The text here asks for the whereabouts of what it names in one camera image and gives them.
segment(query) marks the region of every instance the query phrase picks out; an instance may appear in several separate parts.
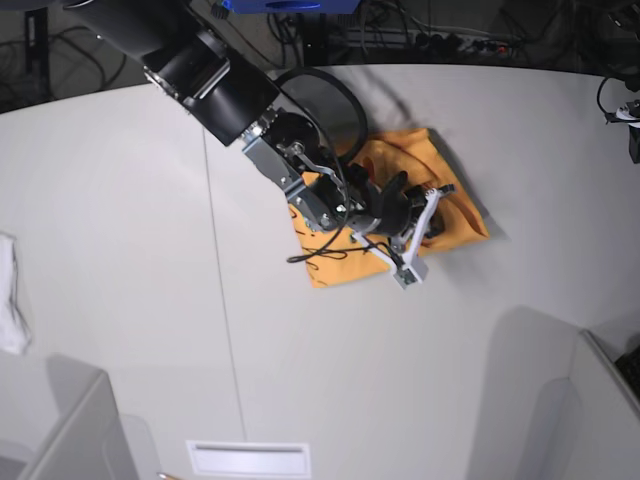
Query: vent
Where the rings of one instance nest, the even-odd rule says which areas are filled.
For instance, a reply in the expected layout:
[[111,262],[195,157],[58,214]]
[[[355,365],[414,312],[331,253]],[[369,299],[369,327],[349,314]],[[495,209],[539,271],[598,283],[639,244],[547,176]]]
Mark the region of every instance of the vent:
[[311,478],[309,445],[187,442],[196,475],[239,478]]

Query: table surface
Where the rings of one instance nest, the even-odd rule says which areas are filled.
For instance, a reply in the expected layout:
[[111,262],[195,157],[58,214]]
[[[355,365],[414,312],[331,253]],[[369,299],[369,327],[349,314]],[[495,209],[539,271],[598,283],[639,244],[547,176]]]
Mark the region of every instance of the table surface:
[[626,127],[604,125],[595,77],[332,71],[376,128],[433,129],[490,241],[429,257],[407,292],[384,275],[314,290],[284,261],[278,188],[152,87],[19,111],[0,117],[0,230],[31,355],[105,368],[185,479],[185,440],[308,442],[320,480],[513,478],[577,331],[640,309]]

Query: orange towel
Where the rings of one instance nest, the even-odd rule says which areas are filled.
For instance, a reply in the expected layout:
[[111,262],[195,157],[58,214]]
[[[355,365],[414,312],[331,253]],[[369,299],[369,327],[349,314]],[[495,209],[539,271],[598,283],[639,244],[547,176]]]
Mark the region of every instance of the orange towel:
[[[464,191],[457,177],[449,168],[429,140],[426,129],[406,130],[374,135],[360,151],[354,162],[370,172],[372,181],[383,186],[396,173],[404,170],[409,174],[409,187],[441,187],[452,183],[457,192],[443,198],[438,212],[444,224],[444,232],[431,240],[425,239],[420,255],[445,252],[461,245],[489,238],[478,209]],[[315,174],[305,177],[310,182]],[[293,226],[304,253],[322,247],[333,233],[312,232],[306,227],[302,215],[289,206]],[[331,245],[332,250],[359,247],[351,241],[348,228]],[[372,241],[383,241],[382,237],[371,237]],[[388,265],[371,252],[350,252],[317,256],[307,261],[311,283],[316,288],[337,285],[383,272]]]

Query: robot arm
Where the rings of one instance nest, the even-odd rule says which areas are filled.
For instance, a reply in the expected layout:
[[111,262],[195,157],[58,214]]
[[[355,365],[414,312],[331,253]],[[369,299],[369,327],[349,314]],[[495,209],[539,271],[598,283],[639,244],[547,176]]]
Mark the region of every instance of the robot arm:
[[[337,233],[351,228],[364,248],[375,249],[392,266],[401,286],[424,280],[426,265],[417,257],[417,246],[450,188],[406,190],[406,172],[383,188],[375,186],[364,168],[337,157],[309,112],[232,49],[186,0],[64,3],[67,12],[141,63],[152,83],[225,146],[242,141],[244,154],[310,228]],[[319,176],[306,185],[305,172]],[[389,248],[378,250],[369,234],[386,237]]]

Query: white table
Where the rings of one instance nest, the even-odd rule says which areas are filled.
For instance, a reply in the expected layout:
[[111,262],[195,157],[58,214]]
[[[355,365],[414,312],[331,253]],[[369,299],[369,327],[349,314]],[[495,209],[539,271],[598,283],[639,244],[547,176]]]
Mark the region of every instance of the white table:
[[604,125],[593,77],[334,72],[379,128],[437,130],[491,241],[428,259],[406,293],[385,276],[313,290],[284,262],[298,246],[277,187],[237,145],[207,134],[205,152],[153,88],[38,107],[0,117],[32,354],[105,368],[186,479],[185,440],[308,442],[319,480],[514,478],[577,329],[640,309],[626,128]]

